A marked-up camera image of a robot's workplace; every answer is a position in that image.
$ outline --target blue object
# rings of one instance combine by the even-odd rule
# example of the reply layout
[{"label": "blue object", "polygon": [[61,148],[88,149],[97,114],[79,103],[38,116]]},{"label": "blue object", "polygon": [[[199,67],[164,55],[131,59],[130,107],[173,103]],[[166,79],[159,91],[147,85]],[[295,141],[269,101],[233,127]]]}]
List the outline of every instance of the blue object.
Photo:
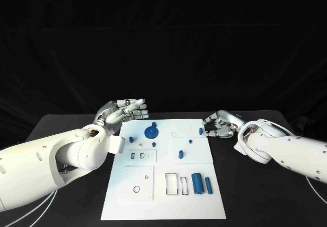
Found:
[{"label": "blue object", "polygon": [[148,139],[154,139],[159,136],[159,130],[156,127],[157,127],[157,124],[156,122],[153,122],[151,126],[144,131],[144,135]]},{"label": "blue object", "polygon": [[184,151],[179,151],[179,158],[182,159],[183,158],[183,156],[184,156]]},{"label": "blue object", "polygon": [[192,174],[193,189],[195,194],[205,193],[203,184],[202,184],[202,175],[199,173]]},{"label": "blue object", "polygon": [[206,189],[208,189],[208,193],[212,194],[212,193],[213,193],[213,190],[212,190],[212,185],[210,185],[209,177],[206,177],[205,180],[206,180]]}]

